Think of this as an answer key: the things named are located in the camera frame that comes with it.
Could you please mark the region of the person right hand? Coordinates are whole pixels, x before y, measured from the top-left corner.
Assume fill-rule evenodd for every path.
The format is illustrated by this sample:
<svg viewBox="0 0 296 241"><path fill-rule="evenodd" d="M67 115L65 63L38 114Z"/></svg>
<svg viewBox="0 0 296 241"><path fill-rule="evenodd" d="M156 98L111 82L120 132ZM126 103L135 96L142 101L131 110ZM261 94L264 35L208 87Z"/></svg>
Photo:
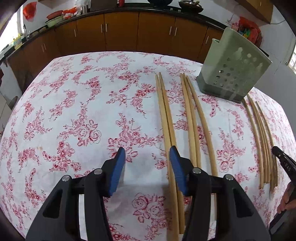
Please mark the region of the person right hand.
<svg viewBox="0 0 296 241"><path fill-rule="evenodd" d="M290 196L292 194L294 190L294 185L292 182L290 182L287 185L287 188L281 198L280 204L277 207L277 213L280 214L281 212L285 211L285 210L292 210L295 209L296 207L296 200L292 200L290 201Z"/></svg>

